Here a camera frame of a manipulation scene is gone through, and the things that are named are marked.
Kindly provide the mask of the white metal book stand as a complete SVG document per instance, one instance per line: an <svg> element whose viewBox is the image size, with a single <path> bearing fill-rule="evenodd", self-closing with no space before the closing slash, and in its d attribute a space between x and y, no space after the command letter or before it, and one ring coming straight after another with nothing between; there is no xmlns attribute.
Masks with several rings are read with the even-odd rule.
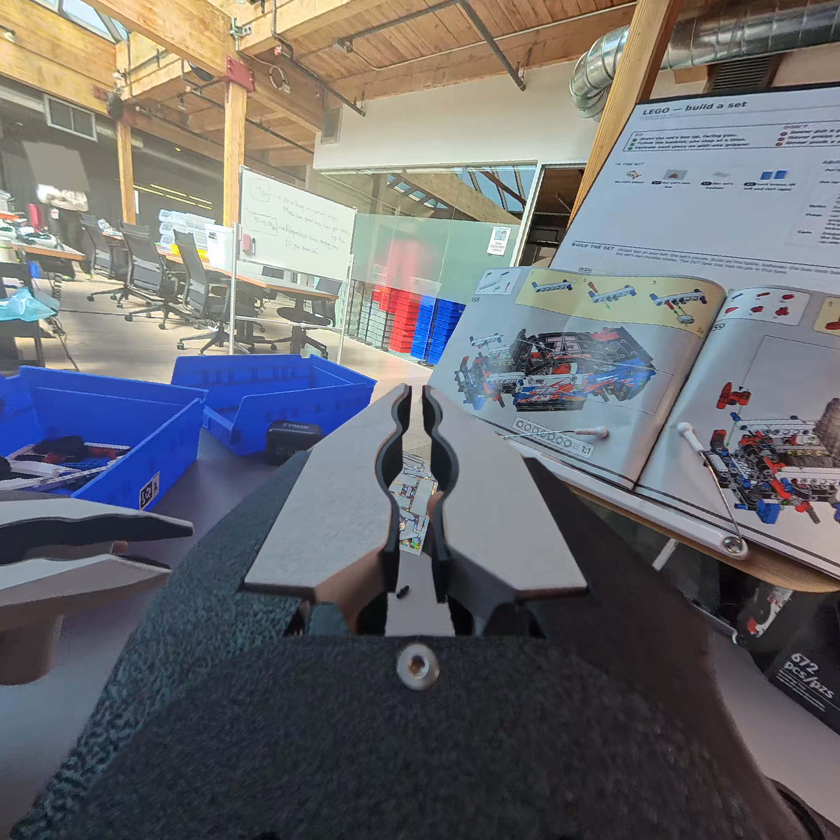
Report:
<svg viewBox="0 0 840 840"><path fill-rule="evenodd" d="M745 537L742 538L745 549L740 553L732 553L724 548L726 533L722 527L640 497L602 478L567 465L558 458L525 444L522 438L508 436L507 433L500 433L499 436L506 438L524 457L536 458L578 497L640 523L714 560L763 582L797 592L830 593L839 590L839 580L836 576L825 574Z"/></svg>

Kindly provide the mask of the long wooden office desk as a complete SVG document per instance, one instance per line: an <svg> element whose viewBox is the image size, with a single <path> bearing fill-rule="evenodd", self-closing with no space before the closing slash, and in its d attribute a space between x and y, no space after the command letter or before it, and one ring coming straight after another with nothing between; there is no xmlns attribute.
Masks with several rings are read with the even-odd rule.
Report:
<svg viewBox="0 0 840 840"><path fill-rule="evenodd" d="M184 265L184 260L182 255L174 254L170 251L165 249L157 249L158 255L164 259L168 259L170 261L174 261L180 265ZM225 269L215 268L209 265L205 260L200 260L202 266L205 270L214 272L218 275L223 277L230 278L230 272ZM291 296L301 296L306 299L324 299L329 301L337 301L340 297L340 294L334 294L325 290L319 290L312 287L301 286L297 283L289 282L287 280L281 280L277 278L264 278L264 277L250 277L247 275L237 274L237 281L247 282L252 286L256 286L259 288L264 288L268 290L277 290L281 293Z"/></svg>

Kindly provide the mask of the shiny sticker sheet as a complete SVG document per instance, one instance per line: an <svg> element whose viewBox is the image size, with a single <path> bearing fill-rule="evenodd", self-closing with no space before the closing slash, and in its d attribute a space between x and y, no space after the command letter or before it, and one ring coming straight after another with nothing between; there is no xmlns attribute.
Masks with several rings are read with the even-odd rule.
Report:
<svg viewBox="0 0 840 840"><path fill-rule="evenodd" d="M390 485L399 512L401 550L411 554L422 552L429 522L428 503L437 488L428 462L418 455L404 453L402 470Z"/></svg>

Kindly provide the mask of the black office chair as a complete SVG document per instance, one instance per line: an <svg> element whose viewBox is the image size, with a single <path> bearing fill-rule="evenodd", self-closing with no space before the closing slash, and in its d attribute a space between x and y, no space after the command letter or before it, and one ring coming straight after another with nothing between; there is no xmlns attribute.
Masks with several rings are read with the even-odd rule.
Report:
<svg viewBox="0 0 840 840"><path fill-rule="evenodd" d="M122 284L120 289L111 292L111 299L117 303L118 308L121 308L130 295L128 250L121 240L106 236L94 216L80 213L79 221L82 230L91 242L91 271L103 274L109 280L118 280Z"/></svg>
<svg viewBox="0 0 840 840"><path fill-rule="evenodd" d="M298 291L282 290L284 296L293 300L293 305L278 308L276 313L280 319L291 324L291 333L277 342L289 344L291 354L301 355L304 349L310 348L328 360L327 345L310 338L308 332L310 329L338 329L337 306L341 288L340 281L319 277L314 287Z"/></svg>
<svg viewBox="0 0 840 840"><path fill-rule="evenodd" d="M179 309L183 300L185 281L171 269L159 254L150 230L146 226L119 223L122 241L129 254L129 290L136 293L148 306L142 310L146 318L160 312L158 328L166 330L170 317L188 320Z"/></svg>
<svg viewBox="0 0 840 840"><path fill-rule="evenodd" d="M203 268L191 239L184 238L179 245L185 263L183 265L186 276L185 308L190 314L196 316L199 322L210 322L213 325L213 331L206 335L209 341L204 344L199 353L204 355L207 350L216 346L221 347L225 343L228 343L231 349L240 349L244 352L253 351L260 343L267 344L275 350L277 345L268 339L254 338L250 335L236 338L236 333L229 324L230 279Z"/></svg>

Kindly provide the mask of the silver ventilation duct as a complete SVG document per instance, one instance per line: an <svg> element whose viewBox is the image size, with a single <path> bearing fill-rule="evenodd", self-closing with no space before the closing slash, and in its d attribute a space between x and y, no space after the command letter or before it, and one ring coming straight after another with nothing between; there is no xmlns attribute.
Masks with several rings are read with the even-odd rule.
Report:
<svg viewBox="0 0 840 840"><path fill-rule="evenodd" d="M570 95L585 118L602 113L628 35L629 26L616 28L577 60ZM660 69L773 56L838 40L838 1L716 2L677 20Z"/></svg>

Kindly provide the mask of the pile of toy parts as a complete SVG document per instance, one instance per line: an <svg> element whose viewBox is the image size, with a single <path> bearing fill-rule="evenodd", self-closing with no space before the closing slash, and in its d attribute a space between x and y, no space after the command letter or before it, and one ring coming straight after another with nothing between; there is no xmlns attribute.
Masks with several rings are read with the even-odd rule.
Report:
<svg viewBox="0 0 840 840"><path fill-rule="evenodd" d="M43 439L1 457L1 490L69 495L131 450L130 445L89 443L76 435Z"/></svg>

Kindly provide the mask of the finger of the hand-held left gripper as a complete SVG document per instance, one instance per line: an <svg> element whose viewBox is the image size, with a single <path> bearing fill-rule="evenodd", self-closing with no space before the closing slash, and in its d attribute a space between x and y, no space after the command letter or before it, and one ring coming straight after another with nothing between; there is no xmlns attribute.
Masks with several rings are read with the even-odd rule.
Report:
<svg viewBox="0 0 840 840"><path fill-rule="evenodd" d="M160 587L164 565L100 554L81 560L35 559L2 571L1 684L45 677L56 657L65 615Z"/></svg>
<svg viewBox="0 0 840 840"><path fill-rule="evenodd" d="M153 511L38 492L3 492L1 565L47 558L49 547L148 542L192 536L193 524Z"/></svg>

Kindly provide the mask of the toy car set box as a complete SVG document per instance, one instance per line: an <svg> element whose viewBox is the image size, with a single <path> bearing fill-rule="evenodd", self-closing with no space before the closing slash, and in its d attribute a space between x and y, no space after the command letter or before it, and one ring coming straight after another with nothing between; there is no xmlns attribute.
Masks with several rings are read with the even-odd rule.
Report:
<svg viewBox="0 0 840 840"><path fill-rule="evenodd" d="M737 629L770 684L839 732L839 593L760 582Z"/></svg>

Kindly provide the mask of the blue plastic bin with label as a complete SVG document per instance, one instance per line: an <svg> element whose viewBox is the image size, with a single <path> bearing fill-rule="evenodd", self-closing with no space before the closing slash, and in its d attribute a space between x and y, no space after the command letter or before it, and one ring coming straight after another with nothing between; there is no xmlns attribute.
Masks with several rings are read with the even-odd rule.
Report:
<svg viewBox="0 0 840 840"><path fill-rule="evenodd" d="M207 390L24 366L1 382L1 452L80 437L127 452L58 496L150 510L196 460Z"/></svg>

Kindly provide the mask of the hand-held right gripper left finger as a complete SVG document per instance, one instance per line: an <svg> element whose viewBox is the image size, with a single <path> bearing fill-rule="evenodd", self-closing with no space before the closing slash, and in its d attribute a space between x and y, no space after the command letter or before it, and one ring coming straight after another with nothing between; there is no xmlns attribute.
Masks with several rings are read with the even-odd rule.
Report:
<svg viewBox="0 0 840 840"><path fill-rule="evenodd" d="M309 450L246 590L331 603L352 632L369 604L394 592L401 514L390 485L411 407L411 386L398 385Z"/></svg>

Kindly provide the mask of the printed task sheet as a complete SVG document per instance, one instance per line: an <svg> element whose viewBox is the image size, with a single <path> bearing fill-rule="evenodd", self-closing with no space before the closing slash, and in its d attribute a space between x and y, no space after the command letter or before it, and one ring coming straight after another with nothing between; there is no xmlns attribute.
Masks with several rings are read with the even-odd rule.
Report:
<svg viewBox="0 0 840 840"><path fill-rule="evenodd" d="M637 105L551 267L837 297L839 87Z"/></svg>

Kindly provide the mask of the toy building instruction booklet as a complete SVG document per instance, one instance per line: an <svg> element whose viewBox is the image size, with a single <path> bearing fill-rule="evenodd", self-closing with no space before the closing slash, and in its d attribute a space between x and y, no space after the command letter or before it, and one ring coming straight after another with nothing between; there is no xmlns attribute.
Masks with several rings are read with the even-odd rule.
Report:
<svg viewBox="0 0 840 840"><path fill-rule="evenodd" d="M838 296L490 269L430 385L496 433L838 578Z"/></svg>

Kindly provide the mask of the rolling whiteboard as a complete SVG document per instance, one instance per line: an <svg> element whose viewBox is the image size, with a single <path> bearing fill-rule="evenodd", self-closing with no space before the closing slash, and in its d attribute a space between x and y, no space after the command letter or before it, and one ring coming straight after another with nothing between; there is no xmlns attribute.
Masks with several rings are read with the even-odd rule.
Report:
<svg viewBox="0 0 840 840"><path fill-rule="evenodd" d="M239 168L238 177L238 221L233 225L231 288L238 284L237 274L277 278L306 287L314 287L319 277L340 281L338 329L310 329L308 332L310 338L327 345L330 359L340 361L345 327L338 309L346 303L350 292L356 209L245 166ZM255 255L251 259L240 254L242 233L255 240ZM270 325L288 326L291 332L291 324L280 319L277 309L290 308L293 300L278 290L258 289L268 293L269 314L249 316L239 312L235 293L231 291L230 327L237 322L250 325L264 321Z"/></svg>

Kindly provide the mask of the grey desk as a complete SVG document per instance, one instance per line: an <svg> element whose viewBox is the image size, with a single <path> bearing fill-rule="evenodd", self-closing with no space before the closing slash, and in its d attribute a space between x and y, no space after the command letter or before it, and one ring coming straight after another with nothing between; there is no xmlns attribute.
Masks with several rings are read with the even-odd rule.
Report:
<svg viewBox="0 0 840 840"><path fill-rule="evenodd" d="M274 467L233 455L201 433L196 462L155 511L193 523L192 538L153 542L137 552L175 568L221 518L271 477ZM80 730L152 591L65 615L45 677L1 689L1 829L8 838ZM749 653L713 633L717 680L732 719L759 768L838 825L838 735L762 676Z"/></svg>

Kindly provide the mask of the stack of red storage bins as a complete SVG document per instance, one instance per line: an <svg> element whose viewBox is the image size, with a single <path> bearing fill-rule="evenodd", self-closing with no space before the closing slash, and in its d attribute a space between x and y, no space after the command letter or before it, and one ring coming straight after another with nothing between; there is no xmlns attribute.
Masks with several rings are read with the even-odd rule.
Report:
<svg viewBox="0 0 840 840"><path fill-rule="evenodd" d="M381 321L380 347L398 354L410 354L414 344L423 296L393 287L373 287L371 318Z"/></svg>

